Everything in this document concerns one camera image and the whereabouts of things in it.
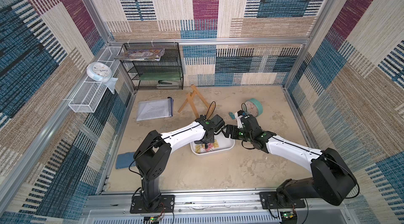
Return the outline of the white plastic storage box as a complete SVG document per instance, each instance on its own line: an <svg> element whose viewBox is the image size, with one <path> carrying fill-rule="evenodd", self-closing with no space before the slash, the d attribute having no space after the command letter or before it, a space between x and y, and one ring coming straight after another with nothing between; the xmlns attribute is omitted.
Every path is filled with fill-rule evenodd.
<svg viewBox="0 0 404 224"><path fill-rule="evenodd" d="M223 153L231 150L235 145L235 140L230 137L225 137L221 132L215 135L214 142L208 144L208 148L205 149L203 144L190 143L192 152L197 156L211 156L217 153Z"/></svg>

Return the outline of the teal binder clip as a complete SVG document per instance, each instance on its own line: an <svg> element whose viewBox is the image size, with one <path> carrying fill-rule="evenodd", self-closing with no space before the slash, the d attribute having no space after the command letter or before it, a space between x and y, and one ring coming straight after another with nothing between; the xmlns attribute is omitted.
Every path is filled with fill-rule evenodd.
<svg viewBox="0 0 404 224"><path fill-rule="evenodd" d="M236 115L233 112L229 112L229 116L232 120L236 120Z"/></svg>

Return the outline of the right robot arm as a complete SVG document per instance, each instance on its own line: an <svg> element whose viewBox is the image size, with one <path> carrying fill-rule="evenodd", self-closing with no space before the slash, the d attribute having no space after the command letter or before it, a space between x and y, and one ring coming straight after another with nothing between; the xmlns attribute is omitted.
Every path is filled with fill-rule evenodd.
<svg viewBox="0 0 404 224"><path fill-rule="evenodd" d="M291 205L299 199L322 199L339 206L353 189L359 188L357 179L336 150L313 149L288 141L262 129L251 115L240 116L237 122L224 127L226 137L251 143L252 149L283 157L310 172L309 178L287 179L278 186L275 198L280 206Z"/></svg>

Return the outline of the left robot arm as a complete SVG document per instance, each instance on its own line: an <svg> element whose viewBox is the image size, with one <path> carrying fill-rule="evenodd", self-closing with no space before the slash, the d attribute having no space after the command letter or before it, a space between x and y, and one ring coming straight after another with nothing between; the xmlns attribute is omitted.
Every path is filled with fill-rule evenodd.
<svg viewBox="0 0 404 224"><path fill-rule="evenodd" d="M225 126L219 115L211 120L200 116L191 124L167 133L153 130L148 133L134 153L133 159L142 180L140 202L147 212L155 212L161 203L159 176L168 163L170 154L190 144L214 142L214 137Z"/></svg>

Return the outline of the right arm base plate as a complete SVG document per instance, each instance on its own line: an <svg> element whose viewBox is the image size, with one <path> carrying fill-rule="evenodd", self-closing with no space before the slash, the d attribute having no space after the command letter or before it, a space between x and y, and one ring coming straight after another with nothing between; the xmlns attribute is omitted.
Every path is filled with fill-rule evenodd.
<svg viewBox="0 0 404 224"><path fill-rule="evenodd" d="M259 193L263 209L286 209L286 208L306 208L302 199L292 200L282 193L276 191L264 191Z"/></svg>

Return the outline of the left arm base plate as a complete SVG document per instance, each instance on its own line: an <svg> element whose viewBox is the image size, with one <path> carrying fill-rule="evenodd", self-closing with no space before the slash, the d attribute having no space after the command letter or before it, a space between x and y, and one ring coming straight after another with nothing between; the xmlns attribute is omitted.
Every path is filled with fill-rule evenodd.
<svg viewBox="0 0 404 224"><path fill-rule="evenodd" d="M129 212L131 214L158 213L163 210L172 212L174 204L174 195L161 195L151 201L147 201L144 196L138 195L132 197Z"/></svg>

